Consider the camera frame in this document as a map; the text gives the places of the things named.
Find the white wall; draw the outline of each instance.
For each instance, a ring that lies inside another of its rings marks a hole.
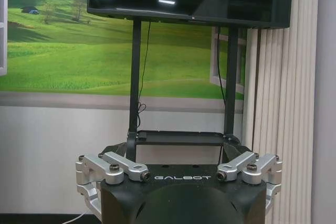
[[[235,134],[241,137],[242,115]],[[147,130],[221,132],[223,115],[144,112]],[[76,192],[75,161],[124,142],[128,111],[0,106],[0,213],[76,214],[86,208]],[[167,162],[169,152],[148,148],[139,159]],[[216,162],[217,148],[175,153],[175,161]]]
[[[319,0],[312,222],[335,223],[336,0]]]

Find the wall mural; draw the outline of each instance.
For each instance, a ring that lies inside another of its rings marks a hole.
[[[143,23],[142,60],[147,29]],[[227,30],[222,33],[225,77]],[[128,95],[131,38],[132,21],[89,15],[86,0],[8,0],[8,75],[0,79],[0,90]],[[153,23],[143,96],[221,99],[211,66],[216,38],[211,27]],[[245,46],[242,86],[244,74]],[[238,91],[237,98],[243,97]]]

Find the green grass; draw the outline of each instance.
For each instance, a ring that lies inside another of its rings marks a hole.
[[[46,2],[57,4],[49,24],[43,22]],[[8,75],[0,79],[0,90],[129,94],[132,22],[87,13],[73,22],[72,3],[9,0],[8,20],[29,28],[8,28]],[[40,15],[21,13],[20,7],[30,5]],[[143,23],[142,60],[147,28]],[[143,95],[221,99],[219,87],[209,82],[210,48],[209,27],[153,23]]]

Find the vertical blinds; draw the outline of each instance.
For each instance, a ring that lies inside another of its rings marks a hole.
[[[266,223],[311,223],[318,0],[292,0],[289,29],[248,34],[243,141],[283,159],[282,190]]]

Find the screw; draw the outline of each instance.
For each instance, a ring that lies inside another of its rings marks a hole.
[[[115,172],[118,172],[120,169],[119,165],[118,164],[112,164],[110,165],[110,171],[115,173]]]
[[[141,180],[142,181],[146,182],[146,181],[149,180],[150,177],[151,177],[151,174],[149,172],[145,172],[145,173],[141,174]]]
[[[224,182],[226,180],[226,174],[225,173],[222,173],[222,172],[218,172],[216,174],[217,176],[217,179],[220,181],[220,182]]]
[[[257,165],[255,165],[255,164],[248,164],[248,165],[246,166],[246,168],[247,168],[249,171],[251,171],[251,172],[255,172],[255,171],[257,170]]]

